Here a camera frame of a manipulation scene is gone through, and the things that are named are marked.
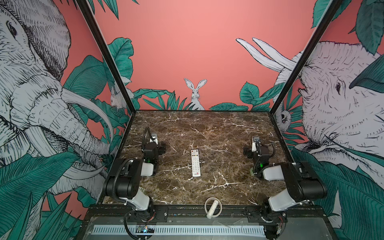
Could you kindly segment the black left corner frame post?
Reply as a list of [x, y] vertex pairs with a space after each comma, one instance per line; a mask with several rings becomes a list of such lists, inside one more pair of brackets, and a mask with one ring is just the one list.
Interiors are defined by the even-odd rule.
[[127, 104], [129, 111], [133, 115], [135, 115], [137, 111], [135, 110], [135, 107], [131, 101], [131, 98], [129, 97], [129, 95], [127, 93], [126, 86], [124, 85], [124, 83], [122, 81], [119, 70], [118, 70], [116, 63], [115, 63], [115, 61], [111, 55], [111, 52], [109, 50], [108, 45], [106, 44], [105, 38], [102, 35], [102, 32], [98, 26], [98, 23], [94, 17], [94, 14], [92, 12], [92, 9], [90, 7], [89, 2], [84, 1], [84, 0], [76, 0], [76, 3], [79, 6], [79, 9], [80, 9], [92, 35], [93, 35], [101, 53], [102, 53], [102, 56], [103, 56], [105, 62], [107, 63], [107, 66], [108, 66], [109, 70], [111, 71], [111, 74], [112, 74], [116, 84], [118, 85], [118, 87], [119, 87], [119, 89], [120, 89], [120, 91], [124, 97], [124, 100]]

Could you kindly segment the white remote control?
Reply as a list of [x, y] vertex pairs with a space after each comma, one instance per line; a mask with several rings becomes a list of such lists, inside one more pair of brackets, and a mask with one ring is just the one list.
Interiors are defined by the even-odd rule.
[[201, 168], [200, 168], [199, 150], [191, 150], [191, 161], [192, 161], [192, 175], [193, 175], [193, 177], [200, 177], [201, 176]]

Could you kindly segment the black right corner frame post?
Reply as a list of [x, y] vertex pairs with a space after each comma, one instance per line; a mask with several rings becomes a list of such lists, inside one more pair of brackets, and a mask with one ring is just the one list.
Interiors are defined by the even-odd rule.
[[296, 79], [298, 78], [299, 73], [305, 66], [307, 60], [313, 53], [316, 45], [320, 41], [321, 37], [323, 36], [324, 32], [326, 31], [327, 27], [329, 26], [330, 22], [332, 21], [333, 17], [335, 16], [337, 10], [340, 8], [341, 4], [343, 3], [342, 0], [333, 0], [330, 1], [327, 5], [327, 8], [325, 9], [325, 12], [323, 13], [319, 24], [317, 25], [315, 31], [313, 32], [308, 44], [306, 45], [305, 49], [303, 50], [303, 53], [301, 57], [299, 58], [299, 61], [295, 65], [294, 69], [292, 70], [287, 82], [285, 83], [281, 93], [279, 94], [276, 102], [274, 103], [273, 107], [271, 108], [269, 114], [274, 115], [284, 100], [285, 96], [287, 95], [288, 91], [291, 89], [292, 85], [295, 83]]

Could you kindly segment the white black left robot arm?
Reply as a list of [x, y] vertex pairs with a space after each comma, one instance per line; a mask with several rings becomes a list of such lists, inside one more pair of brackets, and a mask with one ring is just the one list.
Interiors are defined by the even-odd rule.
[[163, 142], [144, 145], [141, 159], [116, 159], [105, 183], [103, 194], [118, 203], [131, 207], [143, 222], [152, 221], [155, 207], [151, 197], [139, 189], [142, 177], [155, 176], [159, 168], [159, 156], [166, 152]]

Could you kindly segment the small green circuit board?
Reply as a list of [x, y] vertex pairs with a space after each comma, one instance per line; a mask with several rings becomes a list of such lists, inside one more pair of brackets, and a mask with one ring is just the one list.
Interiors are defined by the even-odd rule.
[[139, 235], [153, 234], [155, 232], [156, 226], [149, 225], [140, 225], [137, 226], [136, 233]]

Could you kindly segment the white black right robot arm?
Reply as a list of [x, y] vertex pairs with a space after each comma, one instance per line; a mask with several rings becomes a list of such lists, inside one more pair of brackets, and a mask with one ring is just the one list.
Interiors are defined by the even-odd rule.
[[260, 142], [253, 142], [252, 146], [244, 147], [243, 154], [253, 160], [250, 173], [253, 177], [265, 181], [284, 181], [286, 188], [278, 194], [269, 197], [260, 207], [260, 215], [266, 223], [272, 223], [282, 218], [287, 209], [324, 199], [328, 189], [313, 170], [304, 161], [298, 163], [282, 162], [270, 164], [269, 159], [275, 155]]

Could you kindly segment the black corner frame post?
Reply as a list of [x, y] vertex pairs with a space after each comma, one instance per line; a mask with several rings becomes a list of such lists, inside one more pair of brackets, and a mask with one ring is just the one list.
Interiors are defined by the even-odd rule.
[[102, 56], [103, 56], [105, 62], [107, 63], [107, 66], [108, 66], [109, 70], [111, 71], [111, 74], [112, 74], [116, 84], [118, 85], [118, 87], [119, 87], [119, 89], [120, 89], [120, 91], [124, 97], [124, 100], [127, 104], [129, 111], [133, 115], [135, 115], [137, 111], [135, 110], [135, 107], [131, 101], [131, 98], [129, 97], [129, 95], [127, 93], [126, 86], [124, 85], [124, 83], [122, 81], [119, 70], [118, 70], [116, 63], [115, 63], [115, 61], [111, 55], [111, 52], [109, 50], [108, 45], [106, 44], [105, 38], [102, 35], [102, 32], [98, 26], [98, 23], [94, 17], [94, 14], [92, 12], [92, 9], [90, 7], [89, 2], [84, 1], [84, 0], [76, 0], [76, 3], [79, 6], [79, 9], [80, 9], [92, 35], [93, 35], [101, 53], [102, 53]]
[[296, 79], [298, 78], [299, 73], [305, 66], [307, 60], [313, 53], [316, 45], [320, 41], [321, 37], [323, 36], [324, 32], [326, 31], [327, 27], [329, 26], [330, 22], [332, 21], [333, 17], [335, 16], [337, 10], [340, 8], [341, 4], [343, 3], [342, 0], [333, 0], [330, 1], [327, 5], [327, 8], [325, 9], [325, 12], [323, 13], [319, 24], [317, 25], [315, 31], [313, 32], [308, 44], [306, 45], [305, 49], [303, 50], [303, 53], [301, 57], [299, 58], [299, 61], [295, 65], [294, 69], [292, 70], [287, 82], [285, 83], [281, 93], [279, 94], [276, 102], [274, 103], [273, 107], [271, 108], [269, 114], [274, 115], [284, 100], [285, 96], [287, 95], [288, 91], [291, 89], [292, 85], [295, 83]]

